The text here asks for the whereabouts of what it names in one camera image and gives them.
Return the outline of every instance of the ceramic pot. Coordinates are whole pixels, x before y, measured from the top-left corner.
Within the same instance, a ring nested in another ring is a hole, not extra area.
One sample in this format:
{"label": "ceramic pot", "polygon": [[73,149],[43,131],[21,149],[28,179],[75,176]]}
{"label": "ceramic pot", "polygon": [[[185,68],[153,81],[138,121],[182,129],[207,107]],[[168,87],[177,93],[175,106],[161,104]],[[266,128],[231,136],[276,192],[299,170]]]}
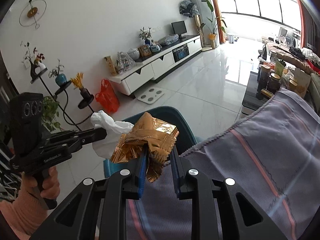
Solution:
{"label": "ceramic pot", "polygon": [[151,41],[150,41],[150,40],[148,40],[148,39],[145,39],[145,40],[144,40],[144,43],[145,43],[146,45],[149,45],[149,46],[150,46]]}
{"label": "ceramic pot", "polygon": [[90,100],[91,94],[86,88],[80,88],[80,95],[83,97],[85,101],[88,102]]}
{"label": "ceramic pot", "polygon": [[43,63],[41,63],[41,62],[38,62],[38,63],[37,63],[37,66],[40,68],[40,71],[43,71],[44,69],[47,68],[47,67],[46,67]]}
{"label": "ceramic pot", "polygon": [[211,48],[212,48],[212,49],[216,49],[215,40],[211,41]]}
{"label": "ceramic pot", "polygon": [[157,53],[157,52],[160,52],[161,49],[159,45],[151,45],[150,50],[152,53]]}
{"label": "ceramic pot", "polygon": [[133,60],[137,60],[140,57],[138,49],[130,49],[127,53]]}
{"label": "ceramic pot", "polygon": [[215,44],[214,42],[215,42],[215,39],[216,39],[217,35],[216,35],[216,34],[213,34],[213,33],[210,33],[210,34],[208,35],[208,37],[209,37],[209,39],[210,39],[210,41],[211,41],[211,48],[212,48],[212,49],[215,49],[215,48],[216,48],[216,44]]}
{"label": "ceramic pot", "polygon": [[55,81],[56,81],[56,84],[59,87],[61,87],[62,85],[68,82],[68,79],[65,74],[59,74],[59,76],[56,77]]}

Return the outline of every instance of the dried wheat stalks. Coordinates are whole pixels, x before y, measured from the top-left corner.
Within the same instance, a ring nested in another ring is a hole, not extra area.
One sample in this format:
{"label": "dried wheat stalks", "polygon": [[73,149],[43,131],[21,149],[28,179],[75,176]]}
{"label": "dried wheat stalks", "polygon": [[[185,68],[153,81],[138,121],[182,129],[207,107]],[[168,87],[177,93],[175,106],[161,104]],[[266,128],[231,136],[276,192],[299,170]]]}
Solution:
{"label": "dried wheat stalks", "polygon": [[71,82],[75,87],[80,89],[80,88],[83,88],[82,79],[83,79],[83,72],[80,72],[80,73],[77,73],[76,78],[71,78]]}

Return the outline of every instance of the computer monitor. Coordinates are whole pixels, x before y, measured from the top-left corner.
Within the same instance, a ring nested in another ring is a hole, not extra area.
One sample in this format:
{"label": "computer monitor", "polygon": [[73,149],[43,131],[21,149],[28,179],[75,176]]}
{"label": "computer monitor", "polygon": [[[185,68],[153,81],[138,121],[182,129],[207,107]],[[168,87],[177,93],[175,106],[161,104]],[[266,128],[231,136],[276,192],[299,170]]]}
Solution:
{"label": "computer monitor", "polygon": [[180,40],[185,38],[181,36],[181,34],[187,33],[186,24],[184,23],[184,21],[172,23],[172,28],[174,34],[179,34]]}
{"label": "computer monitor", "polygon": [[286,36],[287,36],[287,33],[288,33],[288,30],[286,30],[286,29],[284,29],[284,28],[280,27],[279,37],[280,37],[280,36],[284,36],[284,37],[286,37]]}

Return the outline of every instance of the human hand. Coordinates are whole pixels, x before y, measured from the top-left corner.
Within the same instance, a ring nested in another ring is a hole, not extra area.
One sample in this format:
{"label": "human hand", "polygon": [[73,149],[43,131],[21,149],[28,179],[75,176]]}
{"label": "human hand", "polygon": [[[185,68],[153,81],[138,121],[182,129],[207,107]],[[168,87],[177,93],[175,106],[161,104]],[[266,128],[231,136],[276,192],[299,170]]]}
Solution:
{"label": "human hand", "polygon": [[[35,195],[33,188],[38,186],[36,179],[31,175],[22,175],[22,183],[26,190]],[[40,196],[47,199],[56,199],[60,194],[60,183],[58,180],[58,172],[56,166],[49,168],[49,177],[47,177],[43,184],[43,191]]]}

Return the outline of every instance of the screw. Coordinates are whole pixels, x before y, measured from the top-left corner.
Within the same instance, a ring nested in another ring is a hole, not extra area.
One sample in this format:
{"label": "screw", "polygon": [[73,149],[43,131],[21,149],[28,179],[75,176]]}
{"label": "screw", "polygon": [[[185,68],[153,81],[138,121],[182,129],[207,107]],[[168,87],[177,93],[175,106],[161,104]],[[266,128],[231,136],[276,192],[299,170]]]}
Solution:
{"label": "screw", "polygon": [[189,170],[189,174],[192,175],[192,176],[196,176],[199,174],[199,171],[197,171],[196,169],[190,169]]}
{"label": "screw", "polygon": [[235,183],[235,180],[232,178],[226,179],[226,184],[228,184],[229,186],[233,186]]}
{"label": "screw", "polygon": [[130,171],[127,170],[127,169],[124,169],[124,170],[121,170],[121,171],[120,171],[120,174],[121,174],[122,176],[127,176],[127,175],[130,174]]}
{"label": "screw", "polygon": [[86,186],[89,186],[92,184],[92,182],[93,182],[92,179],[87,178],[83,181],[83,184],[85,184]]}

